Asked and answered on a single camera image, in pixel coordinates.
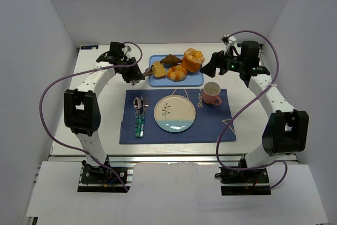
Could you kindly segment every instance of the white plate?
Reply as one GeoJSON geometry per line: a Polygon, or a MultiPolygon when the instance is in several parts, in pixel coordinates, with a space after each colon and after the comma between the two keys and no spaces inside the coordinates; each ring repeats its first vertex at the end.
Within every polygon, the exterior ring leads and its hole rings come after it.
{"type": "Polygon", "coordinates": [[[193,124],[195,108],[185,97],[170,95],[158,101],[153,115],[163,130],[177,133],[185,131],[193,124]]]}

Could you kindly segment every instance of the plant design on plate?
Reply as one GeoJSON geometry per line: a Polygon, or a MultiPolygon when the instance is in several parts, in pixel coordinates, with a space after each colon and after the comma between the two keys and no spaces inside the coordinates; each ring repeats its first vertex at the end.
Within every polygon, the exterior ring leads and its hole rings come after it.
{"type": "Polygon", "coordinates": [[[165,119],[166,119],[166,116],[170,113],[169,107],[171,107],[171,106],[167,105],[167,103],[166,103],[164,105],[164,109],[162,110],[162,116],[165,116],[165,119]]]}

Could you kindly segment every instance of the white table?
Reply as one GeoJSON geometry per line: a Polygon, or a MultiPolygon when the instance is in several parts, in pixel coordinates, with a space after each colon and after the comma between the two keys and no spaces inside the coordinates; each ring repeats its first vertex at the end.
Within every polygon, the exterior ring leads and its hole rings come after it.
{"type": "MultiPolygon", "coordinates": [[[[218,165],[140,163],[128,193],[77,192],[80,162],[43,162],[28,217],[37,224],[321,224],[327,223],[307,165],[289,165],[271,195],[221,196],[218,165]]],[[[283,165],[267,168],[277,182],[283,165]]]]}
{"type": "MultiPolygon", "coordinates": [[[[142,71],[148,68],[150,56],[156,54],[183,54],[190,47],[203,52],[208,63],[212,53],[224,49],[222,43],[214,44],[141,44],[143,59],[139,63],[142,71]]],[[[139,57],[136,47],[131,46],[131,55],[139,57]]],[[[96,50],[80,50],[74,73],[93,69],[98,56],[109,50],[109,45],[99,45],[96,50]]],[[[86,76],[72,78],[70,89],[80,85],[86,76]]],[[[231,113],[234,115],[245,106],[255,95],[245,86],[239,78],[238,73],[228,72],[224,76],[217,75],[210,78],[204,75],[205,83],[209,81],[217,82],[221,88],[227,89],[231,113]]],[[[102,146],[109,155],[213,155],[215,153],[215,143],[196,144],[135,144],[120,145],[120,127],[123,118],[125,101],[125,91],[130,89],[152,89],[148,80],[135,86],[126,84],[121,75],[113,77],[108,85],[101,92],[98,103],[102,115],[101,126],[98,130],[102,146]]],[[[244,111],[235,121],[234,127],[237,140],[234,142],[224,142],[220,145],[221,154],[242,154],[252,151],[261,143],[261,136],[267,123],[267,116],[259,102],[255,102],[244,111]]],[[[64,125],[64,115],[61,115],[56,130],[56,138],[72,146],[81,147],[76,136],[64,125]]],[[[74,151],[56,143],[53,144],[51,155],[78,155],[74,151]]]]}

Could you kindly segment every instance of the bread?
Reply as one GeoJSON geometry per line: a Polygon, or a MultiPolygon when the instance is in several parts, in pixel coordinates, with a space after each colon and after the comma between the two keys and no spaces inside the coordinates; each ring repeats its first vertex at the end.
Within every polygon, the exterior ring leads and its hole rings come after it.
{"type": "Polygon", "coordinates": [[[181,60],[180,58],[176,57],[175,55],[167,55],[167,57],[165,57],[164,59],[162,59],[160,61],[160,63],[162,64],[178,64],[181,63],[183,60],[181,60]]]}
{"type": "Polygon", "coordinates": [[[167,71],[167,78],[172,81],[184,80],[187,76],[187,70],[182,68],[180,64],[174,65],[167,71]]]}
{"type": "Polygon", "coordinates": [[[184,53],[181,66],[187,71],[197,72],[204,61],[205,58],[201,51],[197,51],[194,48],[189,48],[184,53]]]}
{"type": "Polygon", "coordinates": [[[166,70],[163,64],[159,61],[153,62],[151,69],[153,71],[153,75],[158,79],[163,79],[166,77],[166,70]]]}

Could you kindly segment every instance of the food tray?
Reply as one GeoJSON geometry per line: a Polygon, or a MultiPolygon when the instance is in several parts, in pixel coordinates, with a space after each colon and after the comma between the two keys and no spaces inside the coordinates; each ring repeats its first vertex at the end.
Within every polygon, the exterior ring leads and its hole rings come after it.
{"type": "MultiPolygon", "coordinates": [[[[160,61],[165,58],[167,55],[153,55],[150,57],[149,66],[151,67],[152,63],[155,61],[160,61]]],[[[180,59],[184,55],[175,55],[180,59]]],[[[164,64],[166,71],[170,68],[170,65],[164,64]]],[[[148,83],[151,87],[181,87],[181,86],[201,86],[204,83],[204,76],[200,71],[197,72],[187,72],[187,77],[182,81],[174,82],[167,77],[163,79],[157,79],[154,76],[148,78],[148,83]]]]}

